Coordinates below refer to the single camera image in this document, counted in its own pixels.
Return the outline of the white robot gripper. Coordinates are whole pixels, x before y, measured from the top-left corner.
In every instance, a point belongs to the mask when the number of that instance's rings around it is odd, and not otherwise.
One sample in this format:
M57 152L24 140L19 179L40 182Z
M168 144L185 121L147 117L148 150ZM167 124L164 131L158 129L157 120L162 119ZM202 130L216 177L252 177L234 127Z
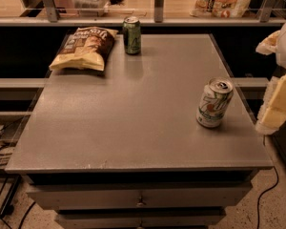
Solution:
M286 22L280 32L275 31L260 42L255 51L269 55L276 52L276 63L286 69ZM262 135L272 135L286 121L286 74L273 76L269 81L255 129Z

